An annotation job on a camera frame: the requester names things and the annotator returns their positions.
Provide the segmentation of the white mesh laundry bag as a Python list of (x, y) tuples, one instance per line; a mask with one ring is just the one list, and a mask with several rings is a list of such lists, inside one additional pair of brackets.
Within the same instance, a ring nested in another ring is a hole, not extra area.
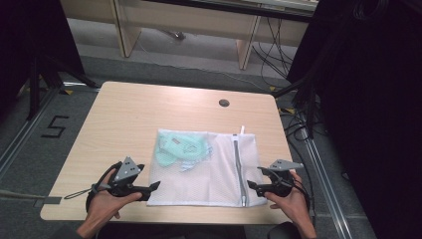
[(160, 182), (147, 201), (149, 206), (254, 207), (267, 203), (247, 181), (263, 182), (256, 137), (250, 133), (199, 132), (212, 146), (210, 156), (194, 168), (178, 164), (160, 166), (153, 156), (149, 180)]

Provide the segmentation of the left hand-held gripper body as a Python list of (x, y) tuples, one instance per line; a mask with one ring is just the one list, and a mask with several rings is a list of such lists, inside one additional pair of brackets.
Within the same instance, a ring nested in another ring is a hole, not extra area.
[(113, 164), (99, 181), (92, 185), (87, 197), (87, 207), (90, 207), (94, 197), (102, 190), (106, 190), (114, 197), (125, 197), (139, 192), (142, 194), (139, 201), (145, 201), (146, 188), (133, 185), (143, 168), (143, 164), (136, 164), (129, 156), (124, 161)]

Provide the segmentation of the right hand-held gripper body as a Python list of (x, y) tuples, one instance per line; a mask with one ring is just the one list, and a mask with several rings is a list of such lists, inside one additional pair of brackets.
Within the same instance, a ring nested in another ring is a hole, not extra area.
[(283, 159), (277, 159), (268, 167), (260, 167), (262, 173), (270, 178), (271, 183), (259, 184), (257, 195), (263, 197), (266, 192), (272, 192), (280, 197), (288, 196), (294, 187), (294, 179), (290, 170), (303, 167), (302, 163)]

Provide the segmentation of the mint green garment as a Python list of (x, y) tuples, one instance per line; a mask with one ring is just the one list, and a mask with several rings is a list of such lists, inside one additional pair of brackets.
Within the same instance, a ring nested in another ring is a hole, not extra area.
[(212, 151), (206, 135), (161, 129), (157, 134), (154, 158), (162, 167), (178, 164), (181, 171), (194, 168), (206, 160)]

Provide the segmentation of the person's left hand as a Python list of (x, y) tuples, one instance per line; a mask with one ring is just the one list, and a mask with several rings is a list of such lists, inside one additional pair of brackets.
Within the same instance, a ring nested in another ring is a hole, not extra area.
[(119, 211), (123, 206), (138, 200), (141, 196), (140, 192), (134, 192), (128, 196), (116, 197), (106, 190), (100, 191), (92, 199), (85, 221), (96, 221), (103, 227), (113, 217), (119, 218)]

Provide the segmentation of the black curtain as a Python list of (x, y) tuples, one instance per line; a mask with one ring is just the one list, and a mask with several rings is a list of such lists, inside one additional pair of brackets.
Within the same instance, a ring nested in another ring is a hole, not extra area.
[(289, 80), (319, 96), (377, 239), (422, 239), (422, 0), (319, 0)]
[(61, 0), (0, 0), (0, 112), (29, 78), (34, 57), (47, 55), (85, 72)]

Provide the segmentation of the metal floor rail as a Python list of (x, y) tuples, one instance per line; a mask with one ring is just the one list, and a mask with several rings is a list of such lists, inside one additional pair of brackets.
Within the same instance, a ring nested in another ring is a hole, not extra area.
[(305, 138), (307, 151), (310, 155), (311, 162), (316, 171), (316, 177), (319, 181), (321, 191), (325, 198), (328, 210), (330, 212), (333, 224), (336, 228), (339, 239), (352, 239), (348, 221), (343, 213), (339, 201), (334, 193), (332, 185), (328, 179), (328, 175), (321, 161), (321, 157), (317, 150), (315, 141), (310, 137), (308, 130), (301, 130), (302, 136)]
[(27, 119), (20, 130), (17, 132), (13, 140), (8, 144), (6, 149), (0, 155), (0, 179), (6, 174), (7, 170), (19, 154), (20, 150), (30, 138), (31, 134), (44, 116), (49, 104), (53, 101), (59, 89), (49, 90), (40, 103), (40, 108), (31, 119)]

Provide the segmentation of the light wooden desk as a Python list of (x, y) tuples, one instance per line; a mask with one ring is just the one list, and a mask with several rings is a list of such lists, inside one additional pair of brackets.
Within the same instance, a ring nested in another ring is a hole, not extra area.
[(308, 24), (282, 17), (264, 17), (177, 6), (146, 0), (60, 0), (67, 17), (115, 25), (120, 54), (129, 57), (144, 28), (224, 37), (237, 41), (239, 68), (247, 68), (252, 44), (296, 47)]

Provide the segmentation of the person's right hand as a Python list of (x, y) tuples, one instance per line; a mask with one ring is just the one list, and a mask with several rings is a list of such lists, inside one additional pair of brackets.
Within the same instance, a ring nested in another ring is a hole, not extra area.
[(302, 193), (302, 179), (291, 171), (295, 186), (291, 193), (286, 197), (280, 197), (272, 192), (266, 192), (265, 197), (273, 202), (272, 209), (281, 209), (297, 226), (298, 223), (310, 222), (307, 203), (304, 194)]

